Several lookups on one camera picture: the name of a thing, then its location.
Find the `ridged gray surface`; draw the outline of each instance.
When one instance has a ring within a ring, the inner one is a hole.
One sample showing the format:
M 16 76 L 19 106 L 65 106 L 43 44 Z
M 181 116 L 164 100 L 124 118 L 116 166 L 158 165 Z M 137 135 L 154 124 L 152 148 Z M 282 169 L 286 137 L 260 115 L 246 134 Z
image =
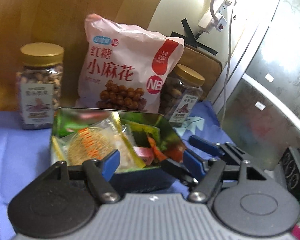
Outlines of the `ridged gray surface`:
M 33 238 L 17 235 L 15 240 Z M 58 240 L 244 240 L 220 225 L 203 204 L 181 194 L 127 194 L 117 204 L 103 205 L 84 228 Z M 294 240 L 291 234 L 269 239 Z

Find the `wood panel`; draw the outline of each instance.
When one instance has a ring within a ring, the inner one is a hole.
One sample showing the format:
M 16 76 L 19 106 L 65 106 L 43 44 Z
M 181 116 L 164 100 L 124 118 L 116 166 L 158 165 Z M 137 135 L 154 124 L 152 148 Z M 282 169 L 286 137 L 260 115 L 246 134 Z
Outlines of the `wood panel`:
M 147 28 L 160 0 L 0 0 L 0 110 L 16 109 L 15 72 L 19 48 L 51 42 L 65 48 L 62 99 L 77 98 L 77 81 L 88 43 L 84 19 L 90 13 Z

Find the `table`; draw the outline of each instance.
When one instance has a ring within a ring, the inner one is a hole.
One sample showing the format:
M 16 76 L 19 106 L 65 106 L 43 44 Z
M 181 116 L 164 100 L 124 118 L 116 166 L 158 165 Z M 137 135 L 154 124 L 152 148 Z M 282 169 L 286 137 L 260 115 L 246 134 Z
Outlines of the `table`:
M 186 144 L 192 134 L 211 142 L 231 141 L 219 127 L 208 101 L 197 103 L 189 119 L 176 131 Z M 7 216 L 11 199 L 50 166 L 50 134 L 51 129 L 22 130 L 19 113 L 0 112 L 0 240 L 8 240 L 15 235 Z M 190 148 L 203 158 L 210 157 Z M 185 197 L 188 193 L 187 188 L 178 181 L 169 189 L 156 193 L 175 192 Z

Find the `plastic jar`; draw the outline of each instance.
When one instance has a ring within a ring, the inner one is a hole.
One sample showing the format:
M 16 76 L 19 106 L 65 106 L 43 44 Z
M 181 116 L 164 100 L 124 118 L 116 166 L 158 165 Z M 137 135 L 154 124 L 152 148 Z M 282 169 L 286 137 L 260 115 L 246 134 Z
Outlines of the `plastic jar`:
M 161 90 L 159 113 L 174 126 L 181 126 L 203 91 L 204 77 L 196 71 L 177 64 Z
M 23 69 L 17 73 L 23 129 L 50 128 L 60 105 L 64 49 L 51 43 L 30 43 L 20 48 Z

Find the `white cable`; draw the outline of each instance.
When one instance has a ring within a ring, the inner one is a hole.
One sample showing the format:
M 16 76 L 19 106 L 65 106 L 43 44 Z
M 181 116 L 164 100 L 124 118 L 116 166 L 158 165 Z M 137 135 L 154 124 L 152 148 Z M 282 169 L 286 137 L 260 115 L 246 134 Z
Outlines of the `white cable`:
M 226 99 L 226 85 L 227 85 L 228 78 L 229 78 L 230 61 L 231 61 L 231 54 L 232 54 L 232 48 L 231 48 L 231 25 L 232 25 L 232 17 L 233 17 L 233 6 L 231 6 L 231 17 L 230 17 L 230 23 L 229 23 L 229 53 L 228 53 L 228 66 L 227 66 L 227 72 L 226 72 L 226 79 L 225 79 L 225 83 L 223 85 L 224 103 L 223 103 L 222 119 L 221 119 L 221 124 L 220 124 L 221 128 L 223 126 L 223 121 L 225 120 L 225 116 L 226 116 L 226 103 L 227 103 L 227 99 Z
M 214 25 L 216 25 L 218 22 L 218 18 L 216 17 L 216 14 L 214 13 L 214 0 L 210 1 L 210 13 L 212 15 L 212 18 L 214 19 Z

